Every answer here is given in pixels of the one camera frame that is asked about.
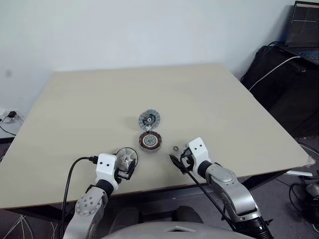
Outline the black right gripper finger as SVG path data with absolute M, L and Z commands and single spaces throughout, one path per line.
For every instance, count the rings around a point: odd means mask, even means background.
M 174 164 L 174 166 L 177 167 L 182 174 L 186 174 L 185 166 L 180 162 L 180 160 L 175 155 L 172 155 L 172 154 L 170 154 L 169 157 L 172 163 Z

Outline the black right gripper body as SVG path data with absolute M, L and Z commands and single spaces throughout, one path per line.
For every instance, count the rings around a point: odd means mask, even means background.
M 186 148 L 180 155 L 179 162 L 184 171 L 192 171 L 194 168 L 194 158 L 190 148 Z

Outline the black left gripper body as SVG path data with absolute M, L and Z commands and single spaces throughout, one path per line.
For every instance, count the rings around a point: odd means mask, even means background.
M 123 170 L 120 170 L 119 168 L 116 169 L 115 171 L 116 173 L 116 176 L 118 178 L 121 178 L 121 179 L 125 179 L 125 180 L 130 180 L 132 174 L 133 174 L 133 170 L 128 170 L 128 171 L 123 171 Z

